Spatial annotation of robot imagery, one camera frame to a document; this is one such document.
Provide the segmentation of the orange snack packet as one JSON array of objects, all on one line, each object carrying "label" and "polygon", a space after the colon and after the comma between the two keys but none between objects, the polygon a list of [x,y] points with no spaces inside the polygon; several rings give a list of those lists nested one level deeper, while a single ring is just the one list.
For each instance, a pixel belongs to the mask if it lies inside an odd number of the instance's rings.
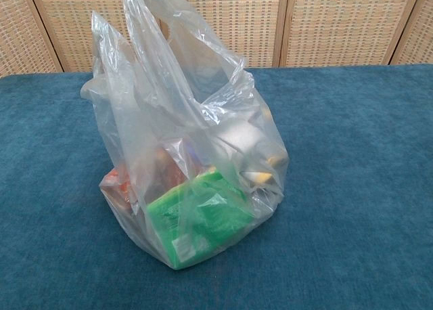
[{"label": "orange snack packet", "polygon": [[107,201],[110,201],[117,209],[129,215],[133,214],[129,193],[129,178],[122,179],[118,171],[113,168],[104,176],[99,188]]}]

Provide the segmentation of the woven rattan folding screen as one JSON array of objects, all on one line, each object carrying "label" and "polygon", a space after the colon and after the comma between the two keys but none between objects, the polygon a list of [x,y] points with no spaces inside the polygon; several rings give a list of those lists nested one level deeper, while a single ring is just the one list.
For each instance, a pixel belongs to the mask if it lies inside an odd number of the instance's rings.
[{"label": "woven rattan folding screen", "polygon": [[[250,67],[433,64],[433,0],[187,0]],[[122,0],[0,0],[0,78],[91,69],[91,13]]]}]

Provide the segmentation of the green cardboard box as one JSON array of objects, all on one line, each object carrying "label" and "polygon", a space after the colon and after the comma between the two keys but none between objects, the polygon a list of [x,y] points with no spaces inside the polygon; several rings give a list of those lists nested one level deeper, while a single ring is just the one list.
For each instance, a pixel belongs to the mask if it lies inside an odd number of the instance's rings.
[{"label": "green cardboard box", "polygon": [[254,221],[247,196],[215,168],[170,189],[148,204],[147,213],[173,269],[220,253]]}]

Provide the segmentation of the silver white package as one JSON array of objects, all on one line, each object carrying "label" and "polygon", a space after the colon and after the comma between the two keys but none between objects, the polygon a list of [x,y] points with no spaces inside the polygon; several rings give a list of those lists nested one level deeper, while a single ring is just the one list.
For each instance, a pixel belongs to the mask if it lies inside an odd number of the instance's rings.
[{"label": "silver white package", "polygon": [[265,159],[273,143],[266,134],[250,122],[232,118],[210,130],[211,141],[219,155],[240,163]]}]

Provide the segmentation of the clear plastic shopping bag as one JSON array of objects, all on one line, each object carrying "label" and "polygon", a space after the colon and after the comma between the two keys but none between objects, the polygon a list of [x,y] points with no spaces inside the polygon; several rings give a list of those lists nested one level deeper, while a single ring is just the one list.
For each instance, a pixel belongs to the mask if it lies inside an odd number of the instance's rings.
[{"label": "clear plastic shopping bag", "polygon": [[[81,96],[93,104],[113,168],[129,178],[133,214],[107,201],[112,212],[138,247],[172,268],[145,197],[158,148],[171,155],[186,181],[215,168],[243,191],[254,213],[243,237],[282,201],[289,157],[245,59],[228,50],[186,0],[122,1],[128,37],[100,14],[91,16],[93,76]],[[246,164],[218,154],[210,130],[232,118],[250,122],[272,141],[265,159]]]}]

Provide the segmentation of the blue carpet table cover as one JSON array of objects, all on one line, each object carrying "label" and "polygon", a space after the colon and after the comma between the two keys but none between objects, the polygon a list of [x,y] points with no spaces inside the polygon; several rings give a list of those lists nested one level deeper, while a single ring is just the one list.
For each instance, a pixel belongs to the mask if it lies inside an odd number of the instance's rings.
[{"label": "blue carpet table cover", "polygon": [[183,271],[99,190],[88,72],[0,79],[0,310],[433,310],[433,64],[258,68],[285,198]]}]

